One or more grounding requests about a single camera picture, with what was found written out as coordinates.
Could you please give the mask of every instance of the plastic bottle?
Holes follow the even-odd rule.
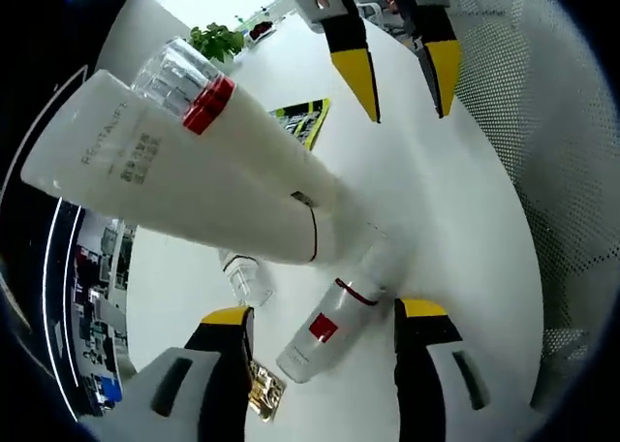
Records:
[[[219,255],[222,271],[240,305],[256,308],[271,297],[273,291],[259,279],[259,264],[254,258],[230,250],[220,250]]]
[[[360,263],[331,283],[327,292],[277,359],[298,384],[337,362],[347,345],[376,310],[386,291],[393,248],[385,239],[367,251]]]
[[[334,209],[336,178],[240,85],[181,39],[146,62],[132,87],[174,113],[199,140],[281,195]]]
[[[329,258],[330,218],[199,140],[99,71],[50,120],[21,178],[104,215],[237,253],[294,264]]]

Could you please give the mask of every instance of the metal mesh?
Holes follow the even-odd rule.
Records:
[[[620,284],[620,127],[598,63],[556,0],[450,0],[456,90],[506,167],[538,254],[553,401],[588,357]]]

